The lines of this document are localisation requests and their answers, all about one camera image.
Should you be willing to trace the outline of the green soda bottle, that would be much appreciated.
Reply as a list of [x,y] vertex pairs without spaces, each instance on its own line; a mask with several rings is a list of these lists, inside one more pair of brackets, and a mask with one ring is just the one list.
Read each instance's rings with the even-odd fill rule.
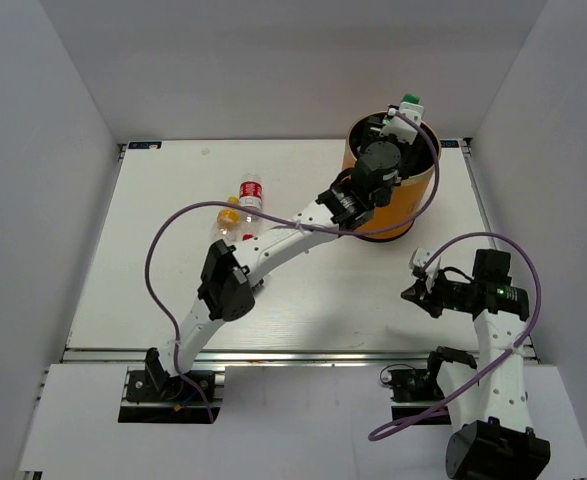
[[399,111],[416,124],[420,124],[424,114],[424,106],[420,104],[420,97],[406,93],[399,105]]

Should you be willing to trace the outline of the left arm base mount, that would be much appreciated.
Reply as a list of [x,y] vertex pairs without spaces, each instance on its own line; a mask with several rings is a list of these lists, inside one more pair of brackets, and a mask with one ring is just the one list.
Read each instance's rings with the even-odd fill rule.
[[159,392],[150,376],[142,369],[129,370],[122,393],[117,421],[120,424],[208,425],[221,409],[222,376],[215,371],[189,374],[204,392],[210,409],[201,395],[180,377],[171,378],[167,388]]

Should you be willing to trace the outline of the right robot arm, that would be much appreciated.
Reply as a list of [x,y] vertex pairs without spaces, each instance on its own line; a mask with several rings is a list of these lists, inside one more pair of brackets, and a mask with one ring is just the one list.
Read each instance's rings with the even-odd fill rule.
[[551,459],[528,408],[524,355],[517,339],[529,317],[525,290],[512,286],[510,256],[493,249],[475,253],[471,276],[447,278],[431,252],[418,248],[409,261],[415,283],[401,297],[437,318],[451,310],[471,316],[479,356],[440,346],[424,374],[426,390],[446,408],[452,425],[446,455],[451,479],[536,479]]

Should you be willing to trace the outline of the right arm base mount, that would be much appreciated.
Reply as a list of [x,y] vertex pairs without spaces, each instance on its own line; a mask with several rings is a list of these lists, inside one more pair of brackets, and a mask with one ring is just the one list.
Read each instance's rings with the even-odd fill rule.
[[439,346],[429,354],[426,366],[413,367],[405,363],[384,367],[379,375],[381,384],[391,390],[392,419],[400,420],[418,415],[445,395],[437,384],[443,366],[461,364],[476,373],[475,358],[466,351]]

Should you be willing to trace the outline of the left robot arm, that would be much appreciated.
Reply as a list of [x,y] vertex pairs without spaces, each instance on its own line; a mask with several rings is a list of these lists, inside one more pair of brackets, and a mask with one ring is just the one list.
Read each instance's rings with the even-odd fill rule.
[[183,320],[171,316],[173,339],[146,353],[147,384],[163,400],[187,391],[208,399],[191,369],[215,333],[251,311],[255,291],[271,271],[342,236],[368,236],[364,225],[417,176],[425,154],[430,169],[438,170],[439,142],[427,133],[421,113],[414,107],[392,106],[364,120],[354,164],[293,219],[276,218],[271,229],[251,239],[213,242],[189,313]]

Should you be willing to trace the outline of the black label clear bottle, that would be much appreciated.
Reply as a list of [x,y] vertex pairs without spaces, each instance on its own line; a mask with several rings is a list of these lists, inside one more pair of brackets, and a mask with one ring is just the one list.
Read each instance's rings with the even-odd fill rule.
[[264,286],[264,280],[261,279],[255,285],[252,286],[252,290],[253,291],[259,291],[260,289],[263,288],[263,286]]

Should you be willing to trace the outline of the red label clear bottle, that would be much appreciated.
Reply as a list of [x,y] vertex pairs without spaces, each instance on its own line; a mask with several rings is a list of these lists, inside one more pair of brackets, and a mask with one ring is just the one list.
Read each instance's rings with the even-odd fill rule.
[[248,240],[256,237],[262,226],[263,188],[258,174],[247,173],[241,178],[238,199],[242,208],[240,238]]

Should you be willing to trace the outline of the yellow cap small bottle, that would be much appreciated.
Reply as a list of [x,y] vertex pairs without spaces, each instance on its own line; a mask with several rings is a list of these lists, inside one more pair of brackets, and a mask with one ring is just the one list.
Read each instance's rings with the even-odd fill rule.
[[235,209],[239,205],[239,199],[230,196],[227,202],[232,205],[232,208],[220,208],[211,231],[212,243],[223,240],[226,244],[232,244],[239,238],[242,213]]

